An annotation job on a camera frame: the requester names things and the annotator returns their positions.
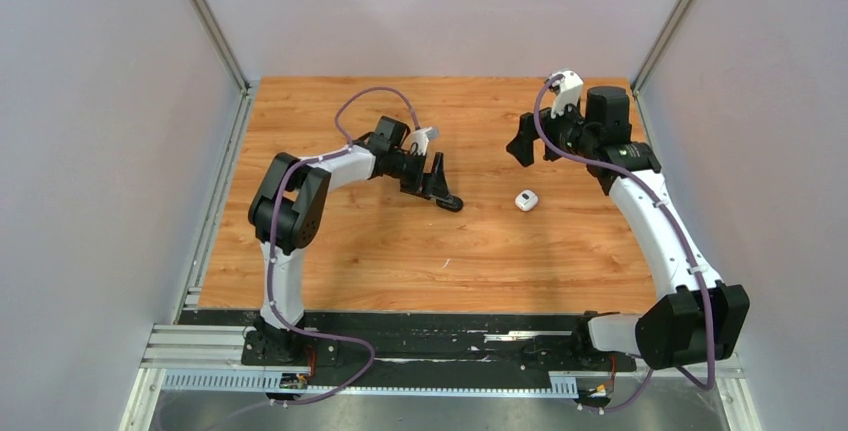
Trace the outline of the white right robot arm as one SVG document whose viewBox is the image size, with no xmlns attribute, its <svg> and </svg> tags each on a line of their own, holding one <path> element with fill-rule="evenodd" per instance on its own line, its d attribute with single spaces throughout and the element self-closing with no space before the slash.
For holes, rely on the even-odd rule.
<svg viewBox="0 0 848 431">
<path fill-rule="evenodd" d="M 650 368 L 714 364 L 735 351 L 750 298 L 729 285 L 692 242 L 666 189 L 651 146 L 633 138 L 630 97 L 615 86 L 596 86 L 580 97 L 555 87 L 551 107 L 522 114 L 506 150 L 521 166 L 543 158 L 585 165 L 624 216 L 648 264 L 657 296 L 645 313 L 586 313 L 571 354 L 596 368 L 612 352 L 640 357 Z"/>
</svg>

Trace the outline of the black earbud case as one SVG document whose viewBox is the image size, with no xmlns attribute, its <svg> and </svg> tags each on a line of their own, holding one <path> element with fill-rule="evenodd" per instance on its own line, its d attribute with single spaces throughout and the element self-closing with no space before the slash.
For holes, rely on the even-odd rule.
<svg viewBox="0 0 848 431">
<path fill-rule="evenodd" d="M 454 195 L 448 195 L 447 197 L 435 197 L 434 202 L 439 208 L 454 213 L 460 212 L 464 207 L 463 200 Z"/>
</svg>

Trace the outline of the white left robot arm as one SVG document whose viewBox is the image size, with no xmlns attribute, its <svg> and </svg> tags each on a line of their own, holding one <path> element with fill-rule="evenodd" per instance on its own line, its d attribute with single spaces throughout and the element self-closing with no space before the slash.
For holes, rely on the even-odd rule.
<svg viewBox="0 0 848 431">
<path fill-rule="evenodd" d="M 398 181 L 401 192 L 459 212 L 444 156 L 427 157 L 435 129 L 416 129 L 383 116 L 376 128 L 345 147 L 308 158 L 277 154 L 248 211 L 264 260 L 264 297 L 255 324 L 268 351 L 283 364 L 298 362 L 306 337 L 293 326 L 305 315 L 302 296 L 305 251 L 316 238 L 330 192 L 378 177 Z"/>
</svg>

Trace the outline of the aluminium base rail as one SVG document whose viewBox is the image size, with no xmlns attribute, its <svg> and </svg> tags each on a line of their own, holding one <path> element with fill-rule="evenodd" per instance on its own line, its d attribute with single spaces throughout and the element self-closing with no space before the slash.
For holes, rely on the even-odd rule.
<svg viewBox="0 0 848 431">
<path fill-rule="evenodd" d="M 248 326 L 157 325 L 141 369 L 177 390 L 571 398 L 612 380 L 643 378 L 627 355 L 576 358 L 556 331 L 487 333 L 367 329 L 374 351 L 339 340 L 307 340 L 291 360 Z"/>
</svg>

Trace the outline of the white earbud charging case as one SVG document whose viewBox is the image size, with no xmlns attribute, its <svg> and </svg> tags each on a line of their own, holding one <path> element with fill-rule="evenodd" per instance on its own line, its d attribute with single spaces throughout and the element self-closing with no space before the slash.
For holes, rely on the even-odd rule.
<svg viewBox="0 0 848 431">
<path fill-rule="evenodd" d="M 523 190 L 514 199 L 515 206 L 522 212 L 531 211 L 539 203 L 539 196 L 532 190 Z"/>
</svg>

